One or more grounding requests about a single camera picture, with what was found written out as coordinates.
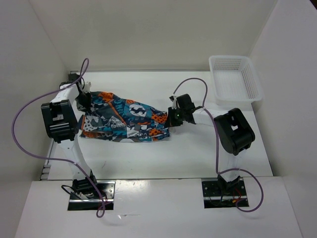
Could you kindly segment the colourful patterned shorts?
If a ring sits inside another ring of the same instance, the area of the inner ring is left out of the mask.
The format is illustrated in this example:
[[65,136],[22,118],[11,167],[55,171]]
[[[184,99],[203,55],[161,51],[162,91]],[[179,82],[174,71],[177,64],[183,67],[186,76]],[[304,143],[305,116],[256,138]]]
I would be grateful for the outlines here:
[[110,92],[91,92],[90,107],[76,103],[83,112],[78,121],[83,138],[113,142],[153,142],[170,137],[167,112]]

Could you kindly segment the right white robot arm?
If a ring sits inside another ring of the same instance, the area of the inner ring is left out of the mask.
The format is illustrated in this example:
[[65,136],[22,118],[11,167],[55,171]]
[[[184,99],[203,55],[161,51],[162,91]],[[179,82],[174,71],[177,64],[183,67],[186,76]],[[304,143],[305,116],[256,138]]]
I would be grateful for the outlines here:
[[183,122],[211,126],[216,129],[216,152],[222,147],[227,164],[225,172],[217,173],[217,189],[223,195],[230,194],[238,185],[242,152],[251,147],[255,133],[238,108],[226,113],[210,110],[203,106],[196,107],[189,94],[169,97],[172,106],[168,108],[166,127],[181,126]]

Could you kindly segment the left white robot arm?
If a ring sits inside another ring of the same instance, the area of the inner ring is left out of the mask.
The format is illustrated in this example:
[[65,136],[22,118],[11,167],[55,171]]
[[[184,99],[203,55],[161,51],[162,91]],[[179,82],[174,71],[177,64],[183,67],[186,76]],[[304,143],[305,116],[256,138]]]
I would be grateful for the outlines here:
[[80,127],[72,104],[76,102],[79,111],[90,111],[90,87],[90,82],[86,83],[78,74],[71,73],[68,80],[60,84],[61,91],[49,103],[41,105],[47,135],[60,146],[70,163],[72,189],[87,198],[97,196],[99,186],[79,146],[77,134]]

